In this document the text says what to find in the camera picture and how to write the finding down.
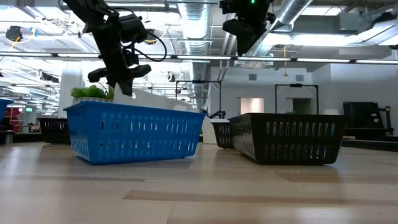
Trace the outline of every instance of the doorway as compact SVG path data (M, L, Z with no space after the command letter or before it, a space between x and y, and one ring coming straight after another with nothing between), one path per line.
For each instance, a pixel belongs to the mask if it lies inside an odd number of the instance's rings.
M240 114L263 113L264 99L262 98L238 98L240 100Z
M297 114L311 114L311 101L308 98L293 98L293 111Z

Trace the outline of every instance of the wall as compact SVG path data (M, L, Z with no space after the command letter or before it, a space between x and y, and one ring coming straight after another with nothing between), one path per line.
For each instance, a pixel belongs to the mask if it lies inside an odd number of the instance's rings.
M211 79L216 80L219 74L218 67L211 68ZM305 68L288 68L288 77L284 76L285 70L255 69L248 70L245 68L229 68L223 80L221 91L221 109L226 111L226 117L230 118L239 114L240 106L238 105L238 97L241 98L263 98L264 111L266 113L275 113L275 91L274 84L291 84L297 83L296 75L304 75L304 84L312 83L312 74L308 73ZM249 81L249 74L256 74L257 81ZM285 113L289 105L293 107L292 102L289 104L288 98L313 98L312 92L315 90L292 89L287 87L279 87L278 93L278 112ZM209 93L209 113L218 111L219 100L218 92L210 88Z
M301 83L312 83L311 73L307 72L306 68L288 68L286 70L289 76L285 77L285 69L280 68L274 70L273 68L268 69L254 69L248 70L245 68L229 68L223 80L223 85L252 85L252 86L263 86L270 84L291 84L296 82L296 75L304 75L304 82ZM257 81L249 81L249 74L256 74Z
M396 60L396 55L385 59ZM337 110L343 114L345 101L373 101L379 103L380 108L392 107L392 127L398 129L398 66L326 65L315 70L312 79L320 85L321 113Z
M314 90L308 88L280 87L278 89L278 113L288 111L287 99L289 98L311 98L315 100ZM222 110L226 111L226 118L232 118L239 114L239 101L241 98L263 98L264 112L275 113L275 89L274 85L245 86L245 85L223 85L221 91Z
M241 114L264 112L264 99L262 98L239 98L239 99L241 100L241 105L240 105Z

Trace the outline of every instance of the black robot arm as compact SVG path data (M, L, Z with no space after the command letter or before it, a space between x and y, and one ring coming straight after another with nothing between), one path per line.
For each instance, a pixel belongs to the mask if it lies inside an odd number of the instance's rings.
M88 74L90 82L98 82L106 77L108 85L119 84L123 94L132 95L132 81L151 71L149 65L138 65L138 55L134 44L143 42L147 31L134 12L128 16L119 16L116 9L109 7L103 0L64 0L69 8L86 24L83 32L93 33L95 42L106 68L99 68ZM121 42L131 44L123 47Z

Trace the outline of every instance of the table surface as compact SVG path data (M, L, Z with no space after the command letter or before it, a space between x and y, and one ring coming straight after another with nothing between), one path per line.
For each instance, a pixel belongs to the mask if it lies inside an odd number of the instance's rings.
M1 223L393 224L397 184L398 153L367 149L259 166L200 144L191 158L92 166L70 146L0 147Z

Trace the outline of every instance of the black plastic basket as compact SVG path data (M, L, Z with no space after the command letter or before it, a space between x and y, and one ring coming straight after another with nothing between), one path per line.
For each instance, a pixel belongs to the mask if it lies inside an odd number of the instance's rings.
M229 122L212 123L216 133L217 146L223 149L234 149L233 135Z
M50 144L70 144L68 120L39 118L43 139Z
M229 119L234 146L258 164L332 164L347 116L249 113Z

